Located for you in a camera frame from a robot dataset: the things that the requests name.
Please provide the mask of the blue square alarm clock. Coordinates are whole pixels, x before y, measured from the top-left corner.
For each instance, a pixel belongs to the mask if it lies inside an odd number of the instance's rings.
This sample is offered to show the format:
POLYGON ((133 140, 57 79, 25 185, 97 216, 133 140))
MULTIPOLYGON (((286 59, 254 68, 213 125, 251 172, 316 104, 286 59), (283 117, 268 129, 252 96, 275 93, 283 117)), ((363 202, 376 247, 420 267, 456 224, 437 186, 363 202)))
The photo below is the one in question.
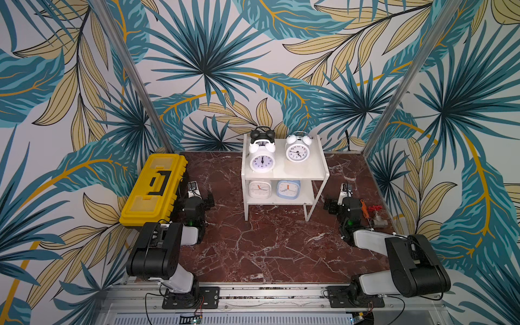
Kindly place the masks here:
POLYGON ((276 186, 276 194, 282 199, 295 200, 299 197, 300 191, 299 180, 279 180, 276 186))

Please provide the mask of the white square alarm clock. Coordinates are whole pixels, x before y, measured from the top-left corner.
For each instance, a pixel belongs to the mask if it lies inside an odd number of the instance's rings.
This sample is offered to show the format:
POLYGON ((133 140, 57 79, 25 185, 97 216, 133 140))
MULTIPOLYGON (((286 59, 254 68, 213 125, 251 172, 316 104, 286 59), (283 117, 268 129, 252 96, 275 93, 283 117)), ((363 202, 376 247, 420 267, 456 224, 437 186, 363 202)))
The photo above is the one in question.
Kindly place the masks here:
POLYGON ((248 194, 252 199, 269 199, 272 195, 272 183, 268 180, 252 180, 248 185, 248 194))

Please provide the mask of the white twin-bell alarm clock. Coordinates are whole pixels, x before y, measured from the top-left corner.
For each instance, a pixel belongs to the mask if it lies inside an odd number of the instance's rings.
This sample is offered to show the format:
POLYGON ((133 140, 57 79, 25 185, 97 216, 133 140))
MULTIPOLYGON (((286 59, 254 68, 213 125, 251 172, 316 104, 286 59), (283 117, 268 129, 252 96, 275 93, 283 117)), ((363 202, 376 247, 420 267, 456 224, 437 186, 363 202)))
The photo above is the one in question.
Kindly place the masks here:
POLYGON ((295 131, 287 136, 285 156, 293 163, 302 163, 310 157, 313 139, 306 131, 295 131))

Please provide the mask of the white round alarm clock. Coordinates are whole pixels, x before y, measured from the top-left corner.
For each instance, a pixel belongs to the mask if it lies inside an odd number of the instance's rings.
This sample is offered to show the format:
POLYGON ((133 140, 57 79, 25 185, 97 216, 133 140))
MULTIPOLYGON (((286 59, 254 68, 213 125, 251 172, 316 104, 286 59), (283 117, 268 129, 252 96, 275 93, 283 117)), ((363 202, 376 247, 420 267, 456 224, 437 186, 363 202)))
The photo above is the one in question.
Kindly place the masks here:
POLYGON ((271 172, 276 164, 276 145, 266 139, 258 139, 249 145, 249 165, 257 173, 271 172))

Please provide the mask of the black twin-bell alarm clock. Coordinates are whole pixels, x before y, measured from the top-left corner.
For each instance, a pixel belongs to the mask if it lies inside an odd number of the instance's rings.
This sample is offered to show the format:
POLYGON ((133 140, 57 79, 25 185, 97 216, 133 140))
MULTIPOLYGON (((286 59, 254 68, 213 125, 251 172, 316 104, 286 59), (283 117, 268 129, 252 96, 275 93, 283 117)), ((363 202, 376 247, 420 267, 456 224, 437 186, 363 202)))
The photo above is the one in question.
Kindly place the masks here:
POLYGON ((268 126, 257 126, 250 133, 251 143, 254 144, 255 141, 263 141, 274 143, 276 138, 276 133, 268 126))

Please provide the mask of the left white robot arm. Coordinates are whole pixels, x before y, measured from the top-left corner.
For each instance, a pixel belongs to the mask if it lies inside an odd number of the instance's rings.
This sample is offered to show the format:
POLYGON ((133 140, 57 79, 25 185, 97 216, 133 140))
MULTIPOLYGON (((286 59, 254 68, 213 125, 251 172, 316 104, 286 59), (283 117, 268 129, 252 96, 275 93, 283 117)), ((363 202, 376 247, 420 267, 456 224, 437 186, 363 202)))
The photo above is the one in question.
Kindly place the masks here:
POLYGON ((199 282, 180 265, 180 251, 183 246, 203 241, 205 213, 214 206, 211 192, 206 198, 194 195, 184 203, 184 223, 145 223, 127 260, 127 274, 158 282, 167 288, 169 296, 198 299, 199 282))

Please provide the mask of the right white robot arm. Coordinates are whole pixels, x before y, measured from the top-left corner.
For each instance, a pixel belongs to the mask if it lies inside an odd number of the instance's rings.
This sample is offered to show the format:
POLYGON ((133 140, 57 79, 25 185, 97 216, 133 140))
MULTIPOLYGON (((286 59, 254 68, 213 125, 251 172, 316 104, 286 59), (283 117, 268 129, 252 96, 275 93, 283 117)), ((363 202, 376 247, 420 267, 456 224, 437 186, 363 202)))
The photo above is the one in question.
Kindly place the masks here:
POLYGON ((360 305, 363 300, 379 295, 443 295, 451 289, 451 279, 424 235, 386 234, 364 227, 362 201, 353 197, 326 199, 324 209, 337 218, 341 239, 348 245, 378 253, 389 260, 387 271, 352 278, 347 290, 352 303, 360 305))

